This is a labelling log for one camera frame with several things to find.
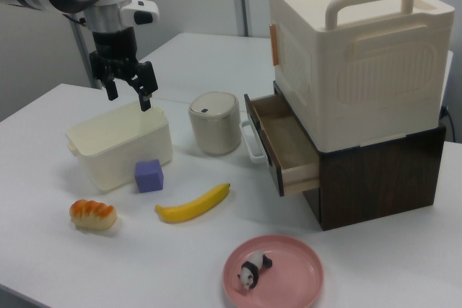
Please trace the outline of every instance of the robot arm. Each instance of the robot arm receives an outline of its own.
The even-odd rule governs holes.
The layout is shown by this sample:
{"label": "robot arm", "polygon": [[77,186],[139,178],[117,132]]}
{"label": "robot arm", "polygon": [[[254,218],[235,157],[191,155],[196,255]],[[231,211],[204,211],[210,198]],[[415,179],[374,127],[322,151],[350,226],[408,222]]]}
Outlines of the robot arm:
{"label": "robot arm", "polygon": [[92,73],[108,93],[109,100],[117,96],[114,78],[123,79],[139,95],[141,109],[150,108],[149,98],[157,90],[150,62],[136,59],[134,28],[155,23],[159,9],[145,0],[0,0],[0,3],[76,14],[83,12],[88,29],[92,31],[96,51],[90,54]]}

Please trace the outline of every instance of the white table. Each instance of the white table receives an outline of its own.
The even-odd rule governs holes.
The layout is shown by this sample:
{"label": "white table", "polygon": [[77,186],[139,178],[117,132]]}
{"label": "white table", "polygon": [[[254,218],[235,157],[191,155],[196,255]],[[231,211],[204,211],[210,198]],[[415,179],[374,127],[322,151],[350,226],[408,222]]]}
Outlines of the white table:
{"label": "white table", "polygon": [[[229,92],[245,111],[250,98],[273,94],[274,67],[269,39],[183,33],[141,61],[154,67],[157,99],[191,103],[205,92]],[[116,80],[119,94],[133,94]]]}
{"label": "white table", "polygon": [[[133,93],[109,102],[103,91],[61,85],[0,123],[4,289],[49,307],[231,307],[221,284],[228,255],[247,239],[288,234],[323,262],[316,307],[460,306],[461,145],[445,143],[434,206],[322,232],[305,199],[279,198],[243,144],[227,156],[203,155],[182,102],[152,100],[169,118],[174,146],[164,190],[139,194],[131,183],[99,193],[64,133],[133,100]],[[156,204],[184,203],[220,182],[231,183],[230,195],[193,221],[168,225],[154,212]],[[113,204],[117,224],[102,234],[76,230],[68,212],[80,198]]]}

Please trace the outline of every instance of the pink plate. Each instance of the pink plate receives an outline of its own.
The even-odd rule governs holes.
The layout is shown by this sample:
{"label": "pink plate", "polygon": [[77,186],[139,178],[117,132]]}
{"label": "pink plate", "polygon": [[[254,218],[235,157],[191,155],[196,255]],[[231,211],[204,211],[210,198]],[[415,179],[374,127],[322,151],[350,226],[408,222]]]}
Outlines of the pink plate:
{"label": "pink plate", "polygon": [[[258,285],[246,291],[237,275],[255,251],[265,252],[273,266],[261,269]],[[314,250],[282,235],[250,239],[232,252],[223,268],[226,295],[239,308],[308,308],[319,297],[323,280],[323,266]]]}

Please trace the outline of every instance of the black cable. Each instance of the black cable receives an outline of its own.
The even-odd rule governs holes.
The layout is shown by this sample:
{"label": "black cable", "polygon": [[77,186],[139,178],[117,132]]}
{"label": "black cable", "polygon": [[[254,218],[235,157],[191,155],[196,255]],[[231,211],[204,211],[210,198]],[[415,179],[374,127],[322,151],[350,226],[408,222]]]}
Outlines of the black cable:
{"label": "black cable", "polygon": [[446,113],[448,114],[448,117],[449,117],[450,127],[453,129],[453,142],[455,143],[455,142],[456,142],[456,130],[454,130],[453,119],[452,119],[452,117],[450,116],[450,113],[449,113],[448,110],[446,110]]}
{"label": "black cable", "polygon": [[81,18],[80,20],[76,20],[76,19],[73,19],[72,17],[70,17],[68,14],[62,14],[63,16],[65,16],[65,18],[67,18],[69,21],[72,21],[74,23],[77,23],[78,25],[81,25],[83,27],[86,27],[87,25],[85,24],[85,18]]}
{"label": "black cable", "polygon": [[456,142],[456,130],[454,129],[453,118],[450,116],[448,108],[446,106],[442,106],[440,110],[440,119],[443,119],[445,116],[449,117],[450,127],[453,132],[453,142]]}

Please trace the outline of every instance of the small cylindrical container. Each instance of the small cylindrical container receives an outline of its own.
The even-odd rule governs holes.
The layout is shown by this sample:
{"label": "small cylindrical container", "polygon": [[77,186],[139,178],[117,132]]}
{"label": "small cylindrical container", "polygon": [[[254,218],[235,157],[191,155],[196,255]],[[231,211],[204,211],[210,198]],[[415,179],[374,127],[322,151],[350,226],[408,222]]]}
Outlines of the small cylindrical container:
{"label": "small cylindrical container", "polygon": [[240,143],[240,113],[237,97],[225,92],[209,92],[195,99],[189,118],[199,148],[206,154],[230,153]]}

